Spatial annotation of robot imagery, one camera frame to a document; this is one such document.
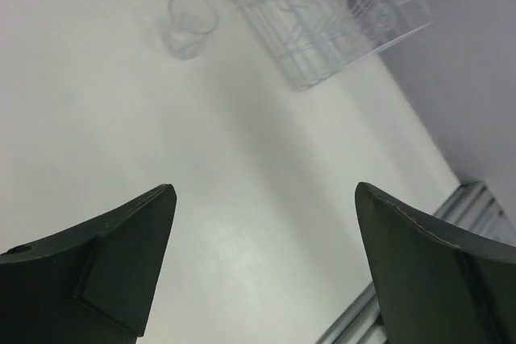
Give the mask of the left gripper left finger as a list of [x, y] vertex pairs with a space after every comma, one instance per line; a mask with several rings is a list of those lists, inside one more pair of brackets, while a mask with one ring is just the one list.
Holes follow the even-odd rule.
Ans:
[[143, 337], [177, 195], [128, 203], [1, 255], [3, 343], [134, 343]]

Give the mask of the clear glass cup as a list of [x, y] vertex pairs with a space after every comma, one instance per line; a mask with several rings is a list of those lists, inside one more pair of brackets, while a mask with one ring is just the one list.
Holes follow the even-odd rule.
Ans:
[[203, 50], [218, 24], [218, 12], [209, 0], [169, 0], [161, 39], [170, 55], [191, 60]]

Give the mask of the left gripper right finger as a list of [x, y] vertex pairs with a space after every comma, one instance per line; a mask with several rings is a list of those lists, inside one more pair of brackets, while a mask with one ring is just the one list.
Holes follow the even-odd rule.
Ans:
[[390, 343], [513, 343], [515, 248], [360, 182], [356, 214]]

